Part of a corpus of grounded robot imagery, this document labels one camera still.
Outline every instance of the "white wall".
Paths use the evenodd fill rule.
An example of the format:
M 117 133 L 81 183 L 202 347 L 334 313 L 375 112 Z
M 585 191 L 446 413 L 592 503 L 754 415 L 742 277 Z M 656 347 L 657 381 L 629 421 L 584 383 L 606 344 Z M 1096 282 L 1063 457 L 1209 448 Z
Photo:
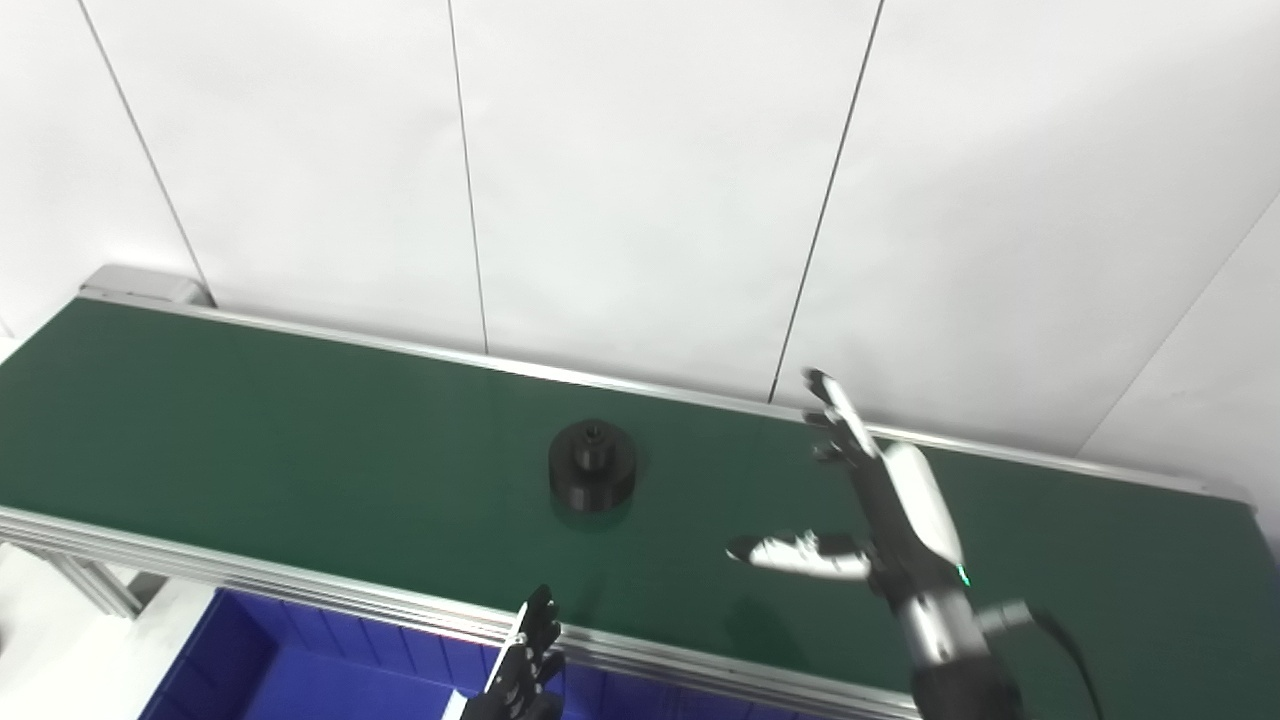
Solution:
M 13 334 L 104 263 L 195 274 L 74 1 L 0 4 L 0 318 Z
M 0 337 L 0 363 L 4 363 L 5 357 L 13 355 L 13 351 L 18 350 L 18 341 L 12 337 Z
M 0 6 L 17 338 L 111 259 L 758 400 L 818 365 L 874 420 L 1244 484 L 1280 538 L 1274 1 L 888 0 L 829 199 L 868 0 L 86 6 L 164 184 L 78 5 Z

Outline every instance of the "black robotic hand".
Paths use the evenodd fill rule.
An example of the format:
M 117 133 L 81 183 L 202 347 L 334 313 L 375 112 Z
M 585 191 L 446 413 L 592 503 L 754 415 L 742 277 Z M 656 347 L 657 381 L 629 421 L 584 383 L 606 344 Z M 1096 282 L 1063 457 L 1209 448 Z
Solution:
M 484 692 L 466 701 L 460 720 L 559 720 L 564 701 L 545 692 L 547 683 L 564 667 L 564 656 L 550 652 L 561 632 L 558 610 L 547 585 L 529 596 Z

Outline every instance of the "black cylindrical object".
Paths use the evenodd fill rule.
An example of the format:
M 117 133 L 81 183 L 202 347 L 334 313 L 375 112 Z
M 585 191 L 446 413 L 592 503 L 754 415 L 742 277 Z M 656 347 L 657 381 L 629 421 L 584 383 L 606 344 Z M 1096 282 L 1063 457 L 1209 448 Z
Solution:
M 548 465 L 552 492 L 579 512 L 617 507 L 635 489 L 635 443 L 604 420 L 582 420 L 557 433 Z

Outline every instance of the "blue crate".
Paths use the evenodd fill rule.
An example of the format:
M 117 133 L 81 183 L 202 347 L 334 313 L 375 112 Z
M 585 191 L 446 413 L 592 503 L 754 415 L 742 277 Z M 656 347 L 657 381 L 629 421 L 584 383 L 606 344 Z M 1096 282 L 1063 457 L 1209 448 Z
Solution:
M 218 591 L 141 720 L 435 720 L 484 685 L 497 648 Z M 570 720 L 817 720 L 570 664 Z

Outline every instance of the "robotic arm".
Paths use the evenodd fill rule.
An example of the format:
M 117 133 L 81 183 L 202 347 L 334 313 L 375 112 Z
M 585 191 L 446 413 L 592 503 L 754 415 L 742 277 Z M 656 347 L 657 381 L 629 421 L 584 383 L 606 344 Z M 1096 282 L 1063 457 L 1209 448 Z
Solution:
M 730 557 L 758 568 L 833 580 L 867 580 L 897 618 L 913 662 L 911 694 L 924 720 L 1023 720 L 1018 685 L 987 639 L 1038 623 L 1080 666 L 1094 711 L 1093 684 L 1078 648 L 1056 623 L 1016 602 L 986 612 L 969 603 L 964 553 L 928 460 L 913 445 L 886 451 L 872 438 L 833 379 L 806 370 L 809 391 L 824 405 L 805 420 L 828 433 L 820 461 L 841 462 L 870 527 L 870 541 L 845 534 L 748 536 Z

